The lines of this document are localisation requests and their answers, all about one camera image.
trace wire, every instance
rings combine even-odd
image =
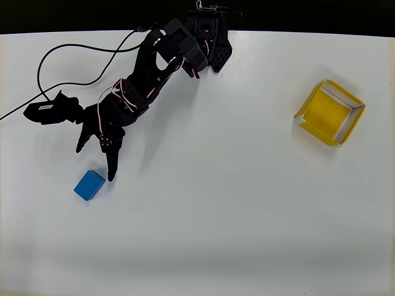
[[[200,79],[200,76],[195,69],[192,69],[192,72],[193,72],[193,75],[195,76],[196,79]]]
[[[99,99],[98,99],[98,120],[99,120],[99,130],[100,130],[100,134],[103,134],[102,130],[101,130],[101,120],[100,120],[100,113],[99,113],[99,103],[100,103],[100,99],[103,96],[103,94],[108,91],[111,88],[111,86],[109,88],[106,88],[100,95]]]
[[[132,47],[132,48],[129,48],[129,49],[122,49],[122,50],[120,50],[120,48],[121,48],[122,45],[125,43],[125,41],[126,41],[133,33],[134,33],[134,31],[132,31],[131,33],[129,33],[129,35],[127,35],[127,36],[123,39],[123,41],[120,43],[119,47],[118,47],[116,50],[100,49],[100,51],[104,51],[104,52],[113,52],[114,54],[112,55],[111,59],[108,61],[107,65],[104,67],[104,69],[103,69],[103,71],[101,72],[101,74],[100,74],[95,80],[93,80],[93,81],[91,81],[91,82],[89,82],[89,83],[63,82],[63,83],[55,84],[55,85],[51,86],[50,88],[45,89],[44,91],[42,91],[42,90],[40,89],[40,91],[42,91],[41,93],[35,95],[35,96],[32,97],[30,100],[28,100],[28,101],[26,101],[25,103],[23,103],[22,105],[16,107],[14,110],[11,110],[11,111],[8,112],[7,114],[3,115],[3,116],[0,118],[0,121],[3,120],[4,118],[6,118],[7,116],[13,114],[15,111],[18,111],[18,110],[21,109],[22,107],[26,106],[27,104],[33,102],[35,99],[37,99],[38,97],[40,97],[42,94],[47,93],[48,91],[50,91],[50,90],[52,90],[52,89],[54,89],[54,88],[56,88],[56,87],[58,87],[58,86],[62,86],[62,85],[87,86],[87,85],[91,85],[91,84],[97,82],[98,80],[100,80],[100,78],[102,78],[104,72],[106,72],[107,68],[109,67],[109,65],[111,64],[112,60],[114,59],[114,57],[115,57],[115,55],[116,55],[117,53],[134,51],[135,49],[137,49],[137,48],[140,47],[140,44],[139,44],[139,45],[137,45],[137,46],[135,46],[135,47]],[[84,45],[82,45],[82,44],[63,44],[63,47],[64,47],[64,46],[69,46],[69,45],[76,45],[76,46],[79,46],[79,47],[88,48],[88,49],[93,49],[93,50],[98,49],[98,47],[84,46]]]
[[[130,32],[130,33],[123,39],[123,41],[121,42],[121,44],[118,46],[118,48],[117,48],[116,50],[113,50],[113,49],[103,49],[103,48],[100,48],[100,47],[93,47],[93,46],[88,46],[88,45],[84,45],[84,44],[75,44],[75,43],[67,43],[67,44],[61,44],[61,45],[55,46],[54,48],[52,48],[51,50],[49,50],[49,51],[44,55],[44,57],[41,59],[39,65],[38,65],[38,69],[37,69],[37,85],[38,85],[38,89],[41,91],[42,95],[43,95],[48,101],[50,101],[50,99],[48,98],[48,96],[45,94],[44,90],[43,90],[42,87],[41,87],[41,83],[40,83],[40,71],[41,71],[41,67],[43,66],[43,63],[44,63],[45,59],[47,58],[47,56],[48,56],[51,52],[55,51],[56,49],[59,49],[59,48],[62,48],[62,47],[82,47],[82,48],[92,49],[92,50],[94,50],[94,51],[113,52],[114,54],[112,55],[112,57],[111,57],[109,63],[108,63],[108,64],[106,65],[106,67],[104,68],[104,69],[107,69],[107,67],[108,67],[109,64],[112,62],[112,60],[114,59],[115,55],[116,55],[118,52],[128,52],[128,51],[129,51],[128,49],[122,50],[122,51],[120,51],[119,49],[122,47],[122,45],[125,43],[125,41],[126,41],[134,32],[135,32],[135,31]],[[101,76],[99,76],[98,78],[96,78],[96,79],[95,79],[94,81],[92,81],[92,82],[89,82],[89,83],[74,83],[74,85],[90,85],[90,84],[93,84],[93,83],[97,82],[97,80],[99,80],[99,79],[101,78]]]
[[[204,40],[204,44],[206,44],[206,48],[207,48],[207,56],[209,56],[209,44],[207,43],[206,40]]]
[[[123,82],[123,79],[122,79],[122,78],[121,78],[121,79],[118,79],[118,80],[114,83],[114,85],[112,86],[112,88],[111,88],[111,93],[112,93],[113,95],[115,95],[116,97],[118,97],[120,100],[125,101],[125,103],[128,103],[128,104],[132,105],[134,108],[137,109],[137,106],[136,106],[135,104],[132,104],[132,103],[125,97],[125,95],[124,95],[124,93],[123,93],[123,89],[122,89],[122,82]],[[118,94],[116,94],[116,93],[113,91],[113,89],[114,89],[115,87],[117,87],[118,84],[120,85],[121,96],[119,96]],[[133,113],[134,111],[129,107],[128,104],[126,104],[126,106],[127,106],[127,107],[129,108],[129,110]]]

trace white table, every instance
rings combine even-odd
[[[2,113],[37,92],[61,43],[116,48],[125,31],[5,36]],[[133,35],[125,48],[141,42]],[[84,202],[87,170],[107,173],[81,125],[1,123],[4,288],[70,295],[354,295],[390,290],[392,111],[388,40],[235,32],[223,70],[172,76],[134,125],[114,182]],[[119,54],[82,105],[133,71]],[[61,49],[43,86],[90,81],[109,54]],[[330,77],[367,107],[334,149],[292,124]],[[54,97],[59,90],[49,93]]]

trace yellow tray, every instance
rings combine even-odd
[[[294,122],[325,144],[338,147],[347,141],[365,104],[328,78],[319,82],[294,116]]]

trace black cable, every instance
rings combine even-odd
[[[120,51],[119,49],[122,47],[122,45],[125,43],[125,41],[134,33],[135,31],[130,32],[121,42],[121,44],[119,44],[118,48],[116,50],[111,50],[111,49],[103,49],[103,48],[99,48],[99,47],[93,47],[93,46],[87,46],[87,45],[83,45],[83,44],[73,44],[73,43],[68,43],[68,44],[62,44],[62,45],[58,45],[54,48],[52,48],[50,51],[48,51],[43,58],[41,59],[41,62],[38,65],[38,69],[37,69],[37,85],[39,90],[41,91],[41,94],[48,100],[50,101],[50,99],[48,98],[48,96],[45,94],[44,90],[41,87],[41,83],[40,83],[40,71],[41,71],[41,67],[43,66],[44,60],[47,58],[47,56],[55,51],[56,49],[62,48],[62,47],[82,47],[82,48],[87,48],[87,49],[92,49],[94,51],[102,51],[102,52],[113,52],[114,54],[112,55],[109,63],[106,65],[106,67],[104,68],[103,72],[100,74],[99,77],[97,77],[94,81],[89,82],[89,83],[67,83],[67,84],[71,84],[71,85],[83,85],[83,86],[87,86],[87,85],[91,85],[95,82],[97,82],[97,80],[99,80],[102,75],[104,74],[105,70],[107,70],[107,67],[110,65],[110,63],[112,62],[112,60],[114,59],[115,55],[118,52],[127,52],[129,51],[128,49],[126,51]]]
[[[122,45],[126,42],[126,40],[127,40],[134,32],[135,32],[135,31],[132,31],[131,33],[129,33],[129,34],[123,39],[123,41],[119,44],[119,46],[118,46],[118,48],[117,48],[116,50],[112,50],[112,49],[103,49],[103,48],[98,48],[98,47],[92,47],[92,46],[87,46],[87,45],[83,45],[83,44],[62,44],[62,45],[59,45],[59,46],[56,46],[56,47],[52,48],[52,49],[51,49],[50,51],[48,51],[48,52],[46,53],[46,55],[41,59],[41,62],[40,62],[39,67],[38,67],[38,71],[37,71],[37,79],[38,79],[38,81],[37,81],[37,82],[38,82],[38,88],[39,88],[39,90],[40,90],[41,92],[40,92],[39,94],[37,94],[36,96],[32,97],[29,101],[23,103],[22,105],[18,106],[18,107],[15,108],[14,110],[12,110],[12,111],[8,112],[7,114],[3,115],[3,116],[0,118],[0,120],[6,118],[6,117],[9,116],[10,114],[13,114],[15,111],[18,111],[19,109],[21,109],[22,107],[26,106],[26,105],[29,104],[30,102],[34,101],[35,99],[37,99],[37,98],[40,97],[41,95],[44,95],[44,96],[46,97],[46,99],[49,100],[49,98],[45,95],[45,93],[48,92],[48,91],[50,91],[50,90],[52,90],[52,89],[54,89],[54,88],[56,88],[56,87],[58,87],[58,86],[61,86],[61,85],[79,85],[79,86],[87,86],[87,85],[91,85],[91,84],[97,82],[97,81],[103,76],[104,72],[107,70],[107,68],[109,67],[109,65],[111,64],[112,60],[114,59],[114,57],[115,57],[115,55],[116,55],[117,53],[119,53],[119,52],[130,52],[130,51],[134,51],[135,49],[137,49],[137,48],[140,47],[140,44],[139,44],[139,45],[137,45],[137,46],[135,46],[135,47],[132,47],[132,48],[129,48],[129,49],[121,49],[121,50],[120,50],[120,48],[122,47]],[[42,64],[43,64],[43,62],[44,62],[44,59],[45,59],[52,51],[55,51],[55,50],[58,49],[58,48],[66,47],[66,46],[83,47],[83,48],[88,48],[88,49],[92,49],[92,50],[95,50],[95,51],[113,52],[114,54],[112,55],[110,61],[108,61],[107,65],[104,67],[104,69],[103,69],[103,71],[101,72],[101,74],[100,74],[95,80],[93,80],[93,81],[91,81],[91,82],[89,82],[89,83],[62,82],[62,83],[55,84],[54,86],[51,86],[50,88],[48,88],[48,89],[46,89],[46,90],[43,90],[42,87],[41,87],[41,85],[40,85],[39,76],[40,76],[40,70],[41,70],[41,66],[42,66]]]

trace blue block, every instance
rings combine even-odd
[[[74,192],[86,201],[91,200],[98,193],[106,180],[94,170],[87,171],[81,181],[75,186]]]

